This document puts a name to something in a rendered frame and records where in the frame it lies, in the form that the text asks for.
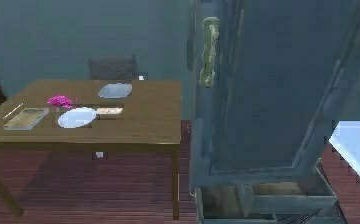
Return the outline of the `dark grey chair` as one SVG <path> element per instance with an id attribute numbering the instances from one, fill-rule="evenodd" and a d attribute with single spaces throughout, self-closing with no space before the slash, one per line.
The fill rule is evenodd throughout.
<path id="1" fill-rule="evenodd" d="M 134 55 L 90 59 L 88 65 L 90 77 L 95 80 L 133 80 L 138 77 Z"/>

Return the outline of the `pink flower vase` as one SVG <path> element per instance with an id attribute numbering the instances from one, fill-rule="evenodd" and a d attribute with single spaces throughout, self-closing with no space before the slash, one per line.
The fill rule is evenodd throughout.
<path id="1" fill-rule="evenodd" d="M 72 100 L 64 95 L 56 95 L 47 100 L 49 105 L 56 107 L 57 111 L 60 111 L 62 108 L 70 109 L 72 107 Z"/>

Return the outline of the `brown wooden table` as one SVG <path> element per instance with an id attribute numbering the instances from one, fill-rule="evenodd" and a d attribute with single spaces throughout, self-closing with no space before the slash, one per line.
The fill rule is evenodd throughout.
<path id="1" fill-rule="evenodd" d="M 179 218 L 178 151 L 181 141 L 181 83 L 179 81 L 132 82 L 132 94 L 121 100 L 98 96 L 105 80 L 37 80 L 0 105 L 0 151 L 126 151 L 164 152 L 172 161 L 173 218 Z M 30 131 L 7 131 L 4 115 L 17 105 L 43 107 L 54 94 L 65 95 L 79 106 L 123 106 L 121 117 L 97 120 L 88 128 L 57 126 L 50 113 Z"/>

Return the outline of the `white round plate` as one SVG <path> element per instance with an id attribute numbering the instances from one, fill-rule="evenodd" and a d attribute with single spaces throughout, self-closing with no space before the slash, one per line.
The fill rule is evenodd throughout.
<path id="1" fill-rule="evenodd" d="M 101 98 L 118 99 L 125 98 L 132 92 L 131 84 L 115 83 L 107 84 L 98 93 Z"/>
<path id="2" fill-rule="evenodd" d="M 58 118 L 58 125 L 65 129 L 79 128 L 90 124 L 97 116 L 94 109 L 80 107 L 69 110 Z"/>

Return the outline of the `green book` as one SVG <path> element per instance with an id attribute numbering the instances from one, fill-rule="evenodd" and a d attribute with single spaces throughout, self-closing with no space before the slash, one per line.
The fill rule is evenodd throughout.
<path id="1" fill-rule="evenodd" d="M 5 130 L 32 130 L 47 114 L 48 108 L 25 108 L 9 120 Z"/>

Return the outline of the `white pencil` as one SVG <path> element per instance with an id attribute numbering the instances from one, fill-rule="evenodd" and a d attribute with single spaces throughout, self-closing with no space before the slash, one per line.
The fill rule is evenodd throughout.
<path id="1" fill-rule="evenodd" d="M 5 120 L 7 117 L 12 115 L 16 110 L 18 110 L 24 103 L 20 103 L 15 108 L 13 108 L 9 113 L 7 113 L 2 119 Z"/>

